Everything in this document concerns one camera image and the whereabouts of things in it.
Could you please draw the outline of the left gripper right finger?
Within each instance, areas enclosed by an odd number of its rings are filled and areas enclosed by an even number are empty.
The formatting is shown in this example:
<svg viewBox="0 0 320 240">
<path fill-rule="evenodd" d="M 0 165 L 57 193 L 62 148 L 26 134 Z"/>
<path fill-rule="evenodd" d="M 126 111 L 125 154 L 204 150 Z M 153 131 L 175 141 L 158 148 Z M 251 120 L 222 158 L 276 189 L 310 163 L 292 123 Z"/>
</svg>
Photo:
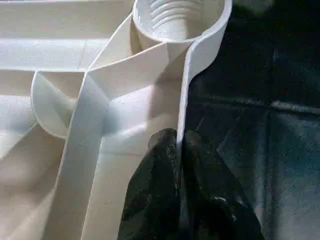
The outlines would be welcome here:
<svg viewBox="0 0 320 240">
<path fill-rule="evenodd" d="M 262 228 L 245 192 L 212 141 L 185 132 L 182 146 L 193 240 L 261 240 Z"/>
</svg>

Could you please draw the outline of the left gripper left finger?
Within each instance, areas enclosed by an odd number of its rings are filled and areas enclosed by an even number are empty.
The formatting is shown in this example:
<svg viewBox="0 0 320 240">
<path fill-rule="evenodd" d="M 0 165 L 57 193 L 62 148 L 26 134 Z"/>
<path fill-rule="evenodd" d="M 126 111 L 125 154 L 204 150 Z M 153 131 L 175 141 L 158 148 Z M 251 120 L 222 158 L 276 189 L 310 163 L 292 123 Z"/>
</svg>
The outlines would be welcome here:
<svg viewBox="0 0 320 240">
<path fill-rule="evenodd" d="M 127 187 L 121 215 L 123 240 L 183 240 L 181 227 L 181 163 L 177 132 L 153 134 Z"/>
</svg>

